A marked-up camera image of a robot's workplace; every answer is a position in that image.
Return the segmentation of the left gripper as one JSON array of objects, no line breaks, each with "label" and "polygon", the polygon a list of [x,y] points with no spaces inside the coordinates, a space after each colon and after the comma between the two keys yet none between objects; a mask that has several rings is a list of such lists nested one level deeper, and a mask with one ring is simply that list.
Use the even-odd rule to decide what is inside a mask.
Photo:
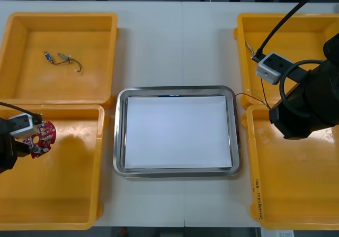
[{"label": "left gripper", "polygon": [[31,154],[28,144],[15,141],[10,135],[1,135],[1,173],[11,170],[18,157],[26,157]]}]

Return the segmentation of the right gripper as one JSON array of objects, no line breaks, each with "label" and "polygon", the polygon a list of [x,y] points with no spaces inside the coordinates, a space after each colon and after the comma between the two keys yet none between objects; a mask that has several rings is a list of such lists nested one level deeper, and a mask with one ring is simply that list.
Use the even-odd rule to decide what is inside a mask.
[{"label": "right gripper", "polygon": [[[291,104],[299,111],[309,113],[304,101],[304,85],[296,84],[287,92],[287,99],[291,101]],[[269,119],[287,140],[301,140],[308,138],[310,130],[307,122],[310,118],[300,117],[297,114],[290,111],[279,100],[270,110]]]}]

